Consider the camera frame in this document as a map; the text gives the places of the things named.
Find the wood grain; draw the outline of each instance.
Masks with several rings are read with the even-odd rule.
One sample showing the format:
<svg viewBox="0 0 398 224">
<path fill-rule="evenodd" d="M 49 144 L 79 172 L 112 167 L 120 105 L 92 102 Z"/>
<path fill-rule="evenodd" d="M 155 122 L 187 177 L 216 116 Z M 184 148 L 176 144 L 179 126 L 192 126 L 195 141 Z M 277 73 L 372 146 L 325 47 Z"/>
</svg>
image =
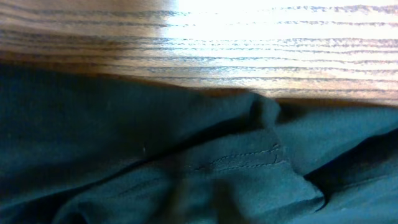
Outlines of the wood grain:
<svg viewBox="0 0 398 224">
<path fill-rule="evenodd" d="M 398 1 L 0 0 L 0 61 L 398 105 Z"/>
</svg>

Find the green cloth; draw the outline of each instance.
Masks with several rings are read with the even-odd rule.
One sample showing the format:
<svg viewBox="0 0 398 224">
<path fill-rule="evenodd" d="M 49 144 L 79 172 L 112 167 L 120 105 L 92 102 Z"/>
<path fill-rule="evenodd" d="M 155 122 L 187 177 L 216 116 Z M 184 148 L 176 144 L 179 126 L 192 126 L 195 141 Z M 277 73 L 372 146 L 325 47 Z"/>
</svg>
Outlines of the green cloth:
<svg viewBox="0 0 398 224">
<path fill-rule="evenodd" d="M 398 223 L 397 128 L 0 65 L 0 223 Z"/>
</svg>

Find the dark green shirt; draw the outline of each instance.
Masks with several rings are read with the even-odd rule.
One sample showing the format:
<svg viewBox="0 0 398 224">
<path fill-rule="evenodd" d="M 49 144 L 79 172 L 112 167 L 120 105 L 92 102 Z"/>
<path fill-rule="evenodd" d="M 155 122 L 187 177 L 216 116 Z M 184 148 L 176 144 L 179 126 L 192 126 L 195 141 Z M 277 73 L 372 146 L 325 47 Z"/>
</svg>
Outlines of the dark green shirt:
<svg viewBox="0 0 398 224">
<path fill-rule="evenodd" d="M 398 223 L 397 128 L 0 65 L 0 223 Z"/>
</svg>

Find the wooden surface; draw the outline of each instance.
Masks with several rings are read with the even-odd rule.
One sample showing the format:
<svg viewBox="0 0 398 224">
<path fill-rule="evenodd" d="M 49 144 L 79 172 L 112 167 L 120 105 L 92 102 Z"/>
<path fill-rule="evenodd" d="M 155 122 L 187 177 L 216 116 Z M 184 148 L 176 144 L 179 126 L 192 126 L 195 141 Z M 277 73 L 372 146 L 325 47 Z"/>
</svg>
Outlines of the wooden surface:
<svg viewBox="0 0 398 224">
<path fill-rule="evenodd" d="M 0 60 L 398 105 L 398 1 L 0 0 Z"/>
</svg>

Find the dark green fabric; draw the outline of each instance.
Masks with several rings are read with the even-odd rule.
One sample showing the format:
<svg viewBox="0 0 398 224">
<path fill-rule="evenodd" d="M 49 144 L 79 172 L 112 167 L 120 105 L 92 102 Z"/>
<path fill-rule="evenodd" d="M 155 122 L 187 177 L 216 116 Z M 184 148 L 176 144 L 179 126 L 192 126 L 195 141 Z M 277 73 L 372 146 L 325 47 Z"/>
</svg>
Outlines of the dark green fabric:
<svg viewBox="0 0 398 224">
<path fill-rule="evenodd" d="M 398 223 L 397 110 L 0 72 L 0 223 Z"/>
</svg>

